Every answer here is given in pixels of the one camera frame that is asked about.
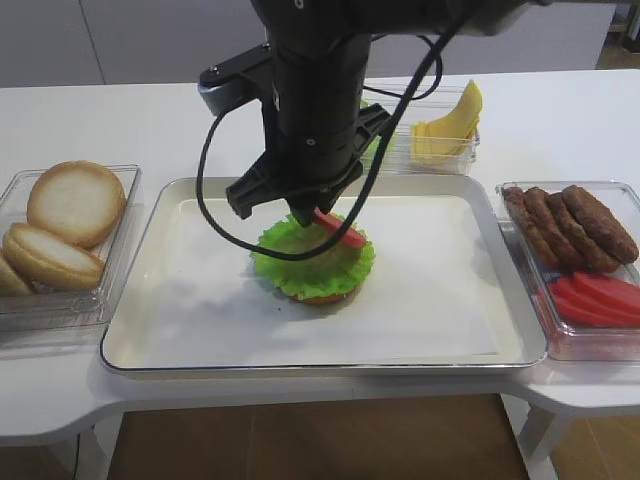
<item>white table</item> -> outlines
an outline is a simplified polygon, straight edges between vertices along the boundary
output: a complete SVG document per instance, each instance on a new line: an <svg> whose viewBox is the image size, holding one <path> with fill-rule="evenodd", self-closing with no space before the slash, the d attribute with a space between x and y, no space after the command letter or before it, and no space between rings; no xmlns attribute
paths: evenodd
<svg viewBox="0 0 640 480"><path fill-rule="evenodd" d="M443 84L464 86L467 79L447 77ZM474 79L485 108L471 176L489 193L510 180L571 179L617 179L640 191L640 71ZM0 188L19 170L66 160L136 163L143 170L146 221L161 187L195 175L210 123L194 85L0 90ZM216 134L206 175L242 173L262 151L261 132L257 105L230 115ZM503 393L541 407L532 409L519 438L530 475L549 478L545 459L572 417L640 413L640 365L545 360L513 376L148 381L107 371L97 356L99 336L85 330L2 339L0 445L57 442L98 423L94 450L108 463L126 411ZM526 411L510 398L506 406L519 431ZM86 478L97 478L83 468Z"/></svg>

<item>green lettuce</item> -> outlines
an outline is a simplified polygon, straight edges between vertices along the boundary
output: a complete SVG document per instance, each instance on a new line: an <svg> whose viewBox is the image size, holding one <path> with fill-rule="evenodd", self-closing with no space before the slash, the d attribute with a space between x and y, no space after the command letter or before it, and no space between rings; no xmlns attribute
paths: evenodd
<svg viewBox="0 0 640 480"><path fill-rule="evenodd" d="M318 225L302 228L292 215L265 230L258 245L286 253L307 251L327 240L331 234ZM329 251L301 262L278 260L252 253L256 273L299 300L346 294L369 275L375 252L371 242L357 249L339 242Z"/></svg>

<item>tomato slice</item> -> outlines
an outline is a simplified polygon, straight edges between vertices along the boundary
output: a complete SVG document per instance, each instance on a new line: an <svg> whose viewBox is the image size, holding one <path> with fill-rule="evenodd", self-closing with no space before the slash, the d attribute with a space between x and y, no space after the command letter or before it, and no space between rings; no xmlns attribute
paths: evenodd
<svg viewBox="0 0 640 480"><path fill-rule="evenodd" d="M571 302L575 307L602 315L603 317L607 317L620 325L630 327L640 326L640 315L634 315L600 303L598 300L595 300L578 290L575 284L568 277L562 277L552 284L551 292L552 294L561 296L565 300Z"/></svg>
<svg viewBox="0 0 640 480"><path fill-rule="evenodd" d="M576 288L609 307L640 315L640 288L616 278L593 273L575 273Z"/></svg>
<svg viewBox="0 0 640 480"><path fill-rule="evenodd" d="M589 327L621 327L624 324L612 320L610 317L599 315L590 310L584 310L575 306L570 300L558 293L553 294L553 301L556 304L558 313L566 320Z"/></svg>
<svg viewBox="0 0 640 480"><path fill-rule="evenodd" d="M330 213L325 215L320 211L320 209L316 208L313 212L313 223L320 225L328 232L333 233L340 228L342 220ZM349 228L340 241L353 248L364 248L367 244L366 237L354 228Z"/></svg>

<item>plastic container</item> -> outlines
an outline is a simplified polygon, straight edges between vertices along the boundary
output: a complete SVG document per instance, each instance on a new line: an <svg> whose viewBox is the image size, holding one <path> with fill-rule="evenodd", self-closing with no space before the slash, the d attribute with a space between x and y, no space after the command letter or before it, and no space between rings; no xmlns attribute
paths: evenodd
<svg viewBox="0 0 640 480"><path fill-rule="evenodd" d="M97 325L108 321L124 286L128 253L131 252L134 199L141 170L136 165L108 166L127 197L118 226L92 252L105 261L100 285L92 290L58 290L36 284L38 294L0 297L0 331L41 330ZM26 222L27 200L36 180L46 170L28 170L15 175L0 197L0 235L14 222Z"/></svg>
<svg viewBox="0 0 640 480"><path fill-rule="evenodd" d="M375 81L368 81L367 85L397 94L404 93L405 89L404 85L378 84ZM428 85L421 87L419 92L424 91L426 88L428 88ZM476 148L480 143L478 130L476 130L471 139L431 137L416 140L416 143L425 146L427 151L431 148L437 149L444 146L447 147L447 150L457 151L456 154L450 155L416 154L414 149L411 148L410 132L412 125L444 117L456 106L463 91L464 88L460 87L440 86L427 98L412 101L394 132L394 137L385 153L381 171L387 174L449 173L467 175L476 161ZM362 100L368 104L379 103L389 113L393 113L398 104L398 99L367 90L363 92ZM377 144L378 142L374 141L362 156L362 161L367 170L373 160Z"/></svg>
<svg viewBox="0 0 640 480"><path fill-rule="evenodd" d="M517 186L526 191L537 186L549 193L555 193L570 185L580 185L587 189L609 207L636 241L640 239L640 199L633 189L624 183L514 182L496 188L503 199L503 205L497 211L503 235L549 339L549 356L556 360L640 360L640 328L580 327L564 321L548 289L548 285L560 274L550 271L537 259L522 233L511 222L504 205L503 192L509 187ZM638 261L622 266L614 275L638 285L638 266Z"/></svg>

